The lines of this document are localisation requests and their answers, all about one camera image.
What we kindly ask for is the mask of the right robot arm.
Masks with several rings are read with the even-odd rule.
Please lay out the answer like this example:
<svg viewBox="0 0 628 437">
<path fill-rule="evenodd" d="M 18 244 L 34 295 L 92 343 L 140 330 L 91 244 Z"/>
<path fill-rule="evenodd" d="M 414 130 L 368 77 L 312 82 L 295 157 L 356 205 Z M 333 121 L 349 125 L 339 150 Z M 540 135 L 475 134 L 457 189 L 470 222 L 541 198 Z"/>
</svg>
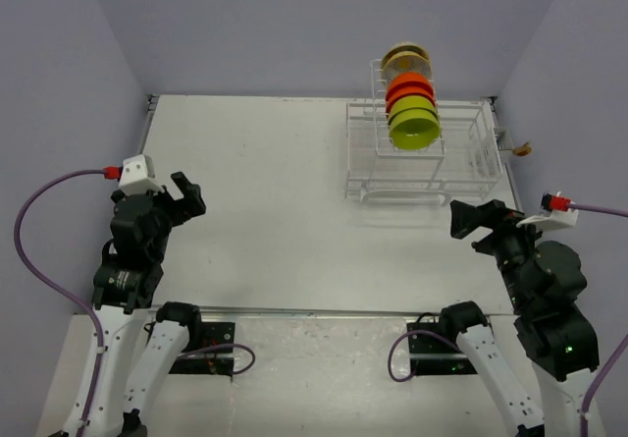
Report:
<svg viewBox="0 0 628 437">
<path fill-rule="evenodd" d="M 536 219 L 492 200 L 450 203 L 450 234 L 488 234 L 473 249 L 497 263 L 515 314 L 517 338 L 531 360 L 542 401 L 524 389 L 497 347 L 480 307 L 466 301 L 444 308 L 438 339 L 462 351 L 482 379 L 509 436 L 603 436 L 597 406 L 587 391 L 598 376 L 599 344 L 575 301 L 586 288 L 579 255 L 564 244 L 542 242 Z"/>
</svg>

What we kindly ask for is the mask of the orange bowl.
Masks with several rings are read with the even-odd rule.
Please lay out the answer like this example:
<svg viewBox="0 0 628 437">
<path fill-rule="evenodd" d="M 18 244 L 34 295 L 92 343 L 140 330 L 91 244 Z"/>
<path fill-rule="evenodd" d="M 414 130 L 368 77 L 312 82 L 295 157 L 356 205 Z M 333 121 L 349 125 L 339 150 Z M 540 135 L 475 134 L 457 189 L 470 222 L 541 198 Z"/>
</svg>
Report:
<svg viewBox="0 0 628 437">
<path fill-rule="evenodd" d="M 408 86 L 418 86 L 431 94 L 434 93 L 434 89 L 430 81 L 423 75 L 416 72 L 405 72 L 399 74 L 389 83 L 387 92 L 393 92 L 399 88 L 405 88 Z"/>
<path fill-rule="evenodd" d="M 386 93 L 386 103 L 391 107 L 399 99 L 407 96 L 421 96 L 430 103 L 435 104 L 433 89 L 423 82 L 402 82 L 396 85 L 390 85 Z"/>
</svg>

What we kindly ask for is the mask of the lime green bowl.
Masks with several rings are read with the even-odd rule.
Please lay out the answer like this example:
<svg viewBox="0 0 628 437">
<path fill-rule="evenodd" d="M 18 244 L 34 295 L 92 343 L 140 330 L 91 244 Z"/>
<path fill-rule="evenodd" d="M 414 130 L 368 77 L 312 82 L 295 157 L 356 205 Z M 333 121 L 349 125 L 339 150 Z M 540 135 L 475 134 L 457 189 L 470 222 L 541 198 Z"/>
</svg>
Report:
<svg viewBox="0 0 628 437">
<path fill-rule="evenodd" d="M 407 110 L 425 110 L 435 116 L 438 115 L 437 108 L 431 100 L 424 95 L 416 94 L 399 98 L 392 105 L 389 111 L 389 118 L 393 119 L 397 114 Z"/>
<path fill-rule="evenodd" d="M 407 109 L 389 120 L 389 138 L 400 150 L 421 150 L 441 135 L 439 118 L 425 109 Z"/>
</svg>

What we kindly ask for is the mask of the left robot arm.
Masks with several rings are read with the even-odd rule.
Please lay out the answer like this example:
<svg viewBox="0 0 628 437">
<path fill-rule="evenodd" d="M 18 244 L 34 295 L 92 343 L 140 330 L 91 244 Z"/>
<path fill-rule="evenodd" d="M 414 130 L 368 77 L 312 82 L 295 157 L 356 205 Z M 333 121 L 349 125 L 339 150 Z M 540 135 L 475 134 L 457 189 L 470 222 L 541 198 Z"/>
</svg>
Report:
<svg viewBox="0 0 628 437">
<path fill-rule="evenodd" d="M 143 352 L 134 353 L 173 229 L 206 212 L 199 185 L 182 172 L 171 179 L 180 198 L 162 186 L 112 194 L 111 238 L 102 249 L 87 308 L 93 326 L 88 361 L 61 436 L 147 435 L 148 416 L 172 365 L 203 342 L 198 307 L 167 302 L 156 313 Z"/>
</svg>

